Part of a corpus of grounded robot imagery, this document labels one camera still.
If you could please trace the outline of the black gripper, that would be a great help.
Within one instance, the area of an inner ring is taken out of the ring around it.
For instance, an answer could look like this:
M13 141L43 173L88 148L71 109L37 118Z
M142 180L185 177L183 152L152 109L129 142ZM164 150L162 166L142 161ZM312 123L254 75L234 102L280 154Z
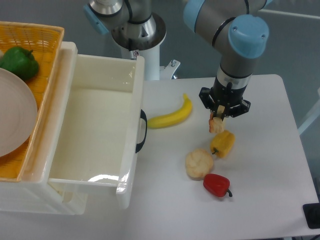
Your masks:
M249 79L216 76L211 88L201 88L199 97L204 107L210 110L210 120L214 117L235 118L249 112L251 102L243 98Z

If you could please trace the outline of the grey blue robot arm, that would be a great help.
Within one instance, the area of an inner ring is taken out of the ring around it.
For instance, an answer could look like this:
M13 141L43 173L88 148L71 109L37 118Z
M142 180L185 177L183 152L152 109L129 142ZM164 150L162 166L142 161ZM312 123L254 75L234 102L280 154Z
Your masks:
M221 54L211 88L199 97L212 117L238 117L250 109L243 94L269 37L266 22L255 14L267 0L189 0L184 23ZM125 59L142 56L149 80L160 79L160 45L167 29L149 0L91 0L83 11L100 34L111 34Z

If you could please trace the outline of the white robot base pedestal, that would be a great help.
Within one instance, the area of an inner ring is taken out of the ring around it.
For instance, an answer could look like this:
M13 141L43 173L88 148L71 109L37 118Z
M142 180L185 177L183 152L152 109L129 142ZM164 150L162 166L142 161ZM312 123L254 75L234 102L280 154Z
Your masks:
M144 79L171 80L181 62L172 59L168 65L160 65L160 46L166 38L167 29L164 20L152 13L143 23L126 22L111 31L123 59L144 58Z

